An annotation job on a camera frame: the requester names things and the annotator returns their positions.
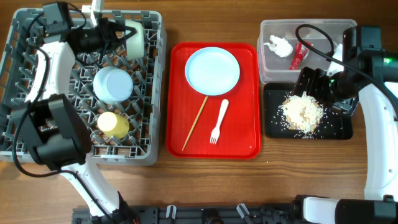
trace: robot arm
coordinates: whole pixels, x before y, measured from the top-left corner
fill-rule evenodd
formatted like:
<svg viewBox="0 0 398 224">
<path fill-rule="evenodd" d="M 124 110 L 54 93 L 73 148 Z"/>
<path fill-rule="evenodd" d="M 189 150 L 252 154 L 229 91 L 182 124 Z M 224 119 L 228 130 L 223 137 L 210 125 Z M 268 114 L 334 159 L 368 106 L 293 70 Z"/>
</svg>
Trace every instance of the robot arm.
<svg viewBox="0 0 398 224">
<path fill-rule="evenodd" d="M 351 116 L 362 105 L 368 145 L 366 200 L 333 200 L 298 195 L 291 220 L 320 224 L 396 223 L 398 220 L 398 62 L 381 48 L 378 27 L 353 27 L 344 32 L 342 59 L 389 89 L 389 98 L 353 69 L 331 68 L 334 75 L 304 68 L 293 93 L 303 91 L 327 104 L 337 116 Z"/>
<path fill-rule="evenodd" d="M 386 86 L 398 97 L 398 83 Z M 368 145 L 368 178 L 365 199 L 381 200 L 392 195 L 398 201 L 398 122 L 391 102 L 370 84 L 359 91 L 366 141 Z"/>
<path fill-rule="evenodd" d="M 12 109 L 11 117 L 16 125 L 22 126 L 21 138 L 33 160 L 40 165 L 45 164 L 50 170 L 57 170 L 83 197 L 90 209 L 92 223 L 136 224 L 137 216 L 93 162 L 90 133 L 67 95 L 77 54 L 100 48 L 103 52 L 112 51 L 137 31 L 143 35 L 143 27 L 136 23 L 134 27 L 126 24 L 130 26 L 126 28 L 104 18 L 94 20 L 94 28 L 71 29 L 72 20 L 65 2 L 48 4 L 44 6 L 44 12 L 49 24 L 46 26 L 48 35 L 44 39 L 46 44 L 41 49 L 50 61 L 48 63 L 41 51 L 37 52 L 39 62 L 32 90 L 23 105 Z M 124 37 L 119 39 L 116 36 L 116 31 L 127 30 Z M 134 52 L 135 57 L 143 56 L 143 42 L 129 47 L 138 50 Z M 32 104 L 37 96 L 39 100 Z M 27 110 L 30 113 L 23 118 Z M 48 119 L 53 120 L 57 127 L 42 130 L 40 127 Z"/>
</svg>

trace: plastic container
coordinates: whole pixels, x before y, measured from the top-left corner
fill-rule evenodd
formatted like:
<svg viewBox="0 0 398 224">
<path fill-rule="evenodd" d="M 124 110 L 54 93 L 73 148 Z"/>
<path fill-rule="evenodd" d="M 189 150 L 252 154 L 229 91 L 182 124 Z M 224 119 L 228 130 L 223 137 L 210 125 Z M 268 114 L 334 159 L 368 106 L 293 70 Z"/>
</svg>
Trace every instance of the plastic container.
<svg viewBox="0 0 398 224">
<path fill-rule="evenodd" d="M 39 22 L 33 25 L 30 37 L 25 35 L 26 27 L 40 12 L 42 9 L 20 9 L 14 14 L 1 59 L 0 160 L 3 161 L 12 161 L 14 123 L 8 116 L 11 107 L 24 102 L 32 88 L 37 55 L 27 46 L 26 41 L 30 44 L 40 41 L 37 34 L 42 29 L 40 24 L 45 24 L 45 18 L 39 18 Z M 80 26 L 83 19 L 76 12 L 71 14 L 74 14 L 74 25 Z M 71 72 L 68 98 L 90 130 L 93 143 L 91 153 L 96 163 L 151 166 L 157 160 L 160 137 L 160 92 L 167 39 L 162 16 L 154 11 L 105 10 L 103 17 L 122 24 L 126 20 L 140 22 L 144 27 L 144 58 L 128 61 L 126 49 L 121 46 L 113 54 L 105 55 L 100 67 L 77 63 Z M 78 57 L 94 61 L 99 53 L 80 54 Z M 106 66 L 120 68 L 130 74 L 134 89 L 127 100 L 106 105 L 94 94 L 94 76 Z M 97 119 L 105 111 L 120 114 L 129 121 L 132 128 L 122 139 L 107 138 L 97 127 Z M 33 162 L 21 141 L 17 143 L 17 154 L 21 162 Z"/>
<path fill-rule="evenodd" d="M 269 42 L 271 35 L 275 35 L 288 40 L 295 49 L 297 43 L 295 30 L 301 24 L 315 25 L 324 30 L 332 38 L 335 47 L 338 44 L 342 44 L 343 31 L 356 26 L 356 22 L 352 19 L 281 19 L 263 21 L 261 23 L 260 37 L 257 41 L 257 52 L 259 54 L 260 79 L 264 84 L 267 82 L 296 82 L 303 67 L 328 69 L 330 62 L 310 52 L 305 61 L 298 66 L 298 70 L 289 70 L 294 52 L 288 57 L 280 58 L 270 51 L 268 46 L 264 45 L 265 42 Z M 318 31 L 304 27 L 300 30 L 300 35 L 303 40 L 311 42 L 316 49 L 323 52 L 330 51 L 329 41 Z"/>
<path fill-rule="evenodd" d="M 219 47 L 231 53 L 241 73 L 229 92 L 209 96 L 184 151 L 182 147 L 205 96 L 195 91 L 185 78 L 188 58 L 205 47 Z M 256 50 L 249 44 L 177 44 L 171 54 L 166 148 L 176 157 L 202 159 L 251 159 L 261 150 L 259 76 Z M 223 99 L 229 100 L 217 144 L 210 144 Z"/>
</svg>

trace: wire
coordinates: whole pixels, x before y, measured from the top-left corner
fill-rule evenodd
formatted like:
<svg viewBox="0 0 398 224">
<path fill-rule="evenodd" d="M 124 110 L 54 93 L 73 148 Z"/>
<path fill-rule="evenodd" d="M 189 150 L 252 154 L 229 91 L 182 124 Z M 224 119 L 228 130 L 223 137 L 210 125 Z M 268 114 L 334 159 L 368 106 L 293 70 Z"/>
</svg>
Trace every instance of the wire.
<svg viewBox="0 0 398 224">
<path fill-rule="evenodd" d="M 104 213 L 104 215 L 106 216 L 106 218 L 108 218 L 110 221 L 112 221 L 113 223 L 116 223 L 115 220 L 113 220 L 108 213 L 106 213 L 105 209 L 98 203 L 98 200 L 95 199 L 94 195 L 90 192 L 90 190 L 88 189 L 88 187 L 85 185 L 85 183 L 80 179 L 80 177 L 78 176 L 78 174 L 76 174 L 75 172 L 69 171 L 69 170 L 57 170 L 54 172 L 49 172 L 47 174 L 33 174 L 31 172 L 28 172 L 27 170 L 25 170 L 22 166 L 21 163 L 18 160 L 18 156 L 17 156 L 17 139 L 19 136 L 19 133 L 21 131 L 22 128 L 22 124 L 24 123 L 26 117 L 28 116 L 28 114 L 30 113 L 30 111 L 32 110 L 32 108 L 34 107 L 34 105 L 38 102 L 39 98 L 42 95 L 43 89 L 45 87 L 46 84 L 46 80 L 49 76 L 49 67 L 50 67 L 50 57 L 49 55 L 42 50 L 40 47 L 34 46 L 34 45 L 29 45 L 29 47 L 32 47 L 36 50 L 38 50 L 39 52 L 41 52 L 44 57 L 45 57 L 45 69 L 44 69 L 44 76 L 43 76 L 43 80 L 42 83 L 40 84 L 39 90 L 37 92 L 37 96 L 34 98 L 34 100 L 31 102 L 31 104 L 28 106 L 27 110 L 24 112 L 24 114 L 21 117 L 21 121 L 18 124 L 16 131 L 14 133 L 14 139 L 12 140 L 12 159 L 14 160 L 15 166 L 18 168 L 18 170 L 25 174 L 28 175 L 30 177 L 36 177 L 36 178 L 41 178 L 41 177 L 49 177 L 52 175 L 56 175 L 56 174 L 61 174 L 61 173 L 67 173 L 67 174 L 71 174 L 74 176 L 74 178 L 76 178 L 79 183 L 81 184 L 81 186 L 84 188 L 84 190 L 86 191 L 86 193 L 88 194 L 88 196 L 90 196 L 90 199 L 92 199 L 92 201 L 95 203 L 95 205 L 101 210 L 101 212 Z"/>
<path fill-rule="evenodd" d="M 39 13 L 37 16 L 35 16 L 32 20 L 32 22 L 30 22 L 30 24 L 27 26 L 27 31 L 30 32 L 30 29 L 32 28 L 33 24 L 41 17 L 44 15 L 44 12 Z"/>
<path fill-rule="evenodd" d="M 359 70 L 357 68 L 354 68 L 351 65 L 348 65 L 348 64 L 342 62 L 341 60 L 337 60 L 337 59 L 335 59 L 335 58 L 333 58 L 331 56 L 328 56 L 327 54 L 321 52 L 320 50 L 318 50 L 318 49 L 312 47 L 310 44 L 306 43 L 306 41 L 304 41 L 301 38 L 300 34 L 299 34 L 299 30 L 301 28 L 303 28 L 303 27 L 308 27 L 308 28 L 315 29 L 315 30 L 319 31 L 321 34 L 323 34 L 328 40 L 331 40 L 330 36 L 326 32 L 324 32 L 323 30 L 321 30 L 321 29 L 319 29 L 319 28 L 317 28 L 317 27 L 315 27 L 313 25 L 310 25 L 310 24 L 302 24 L 302 25 L 299 25 L 296 28 L 296 31 L 295 31 L 295 35 L 296 35 L 296 38 L 297 38 L 298 41 L 300 41 L 304 46 L 306 46 L 312 52 L 315 52 L 316 54 L 318 54 L 318 55 L 320 55 L 320 56 L 322 56 L 322 57 L 324 57 L 324 58 L 326 58 L 326 59 L 328 59 L 328 60 L 330 60 L 332 62 L 335 62 L 335 63 L 337 63 L 339 65 L 342 65 L 342 66 L 346 67 L 347 69 L 349 69 L 349 70 L 351 70 L 353 72 L 356 72 L 356 73 L 360 74 L 362 77 L 364 77 L 365 79 L 369 80 L 376 88 L 378 88 L 387 97 L 387 99 L 391 102 L 391 105 L 392 105 L 392 107 L 393 107 L 393 109 L 395 111 L 396 116 L 398 116 L 398 104 L 397 104 L 397 102 L 395 100 L 395 96 L 392 94 L 392 92 L 385 85 L 381 85 L 379 82 L 375 81 L 375 79 L 373 77 L 371 77 L 370 75 L 368 75 L 367 73 L 364 73 L 361 70 Z"/>
<path fill-rule="evenodd" d="M 84 13 L 82 13 L 82 11 L 81 11 L 79 8 L 77 8 L 74 4 L 69 3 L 69 2 L 67 2 L 67 4 L 73 8 L 73 9 L 69 9 L 69 10 L 79 12 L 80 15 L 83 17 L 83 19 L 84 19 L 83 25 L 81 25 L 81 26 L 79 26 L 79 27 L 76 28 L 76 30 L 81 30 L 81 29 L 84 28 L 84 26 L 86 26 L 86 24 L 87 24 L 87 18 L 86 18 L 86 16 L 85 16 Z"/>
</svg>

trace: white plate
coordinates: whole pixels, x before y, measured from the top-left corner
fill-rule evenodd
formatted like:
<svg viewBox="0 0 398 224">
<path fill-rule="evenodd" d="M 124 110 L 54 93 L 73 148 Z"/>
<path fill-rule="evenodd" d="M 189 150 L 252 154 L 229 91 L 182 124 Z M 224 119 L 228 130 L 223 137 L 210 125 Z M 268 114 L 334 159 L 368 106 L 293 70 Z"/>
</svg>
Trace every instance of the white plate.
<svg viewBox="0 0 398 224">
<path fill-rule="evenodd" d="M 239 64 L 228 51 L 206 47 L 193 53 L 185 65 L 189 85 L 204 95 L 216 96 L 230 91 L 239 80 Z"/>
</svg>

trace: clear plastic container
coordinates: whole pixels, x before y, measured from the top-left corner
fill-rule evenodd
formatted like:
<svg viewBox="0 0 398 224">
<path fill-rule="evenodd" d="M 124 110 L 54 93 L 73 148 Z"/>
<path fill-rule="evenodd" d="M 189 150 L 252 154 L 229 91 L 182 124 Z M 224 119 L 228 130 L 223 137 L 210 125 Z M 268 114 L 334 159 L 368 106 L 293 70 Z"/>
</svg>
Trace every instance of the clear plastic container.
<svg viewBox="0 0 398 224">
<path fill-rule="evenodd" d="M 280 58 L 269 47 L 264 45 L 269 42 L 269 37 L 275 35 L 284 38 L 295 49 L 297 38 L 295 36 L 296 28 L 301 24 L 312 24 L 324 30 L 333 40 L 335 47 L 342 43 L 343 31 L 347 28 L 356 26 L 352 19 L 281 19 L 266 20 L 261 23 L 261 33 L 257 41 L 257 52 L 259 60 L 259 74 L 261 82 L 296 82 L 303 67 L 320 68 L 327 70 L 330 62 L 323 57 L 310 52 L 308 57 L 298 66 L 298 70 L 289 70 L 293 60 L 294 52 L 288 57 Z M 300 36 L 313 44 L 313 46 L 322 52 L 330 51 L 329 41 L 321 33 L 309 28 L 301 28 Z"/>
</svg>

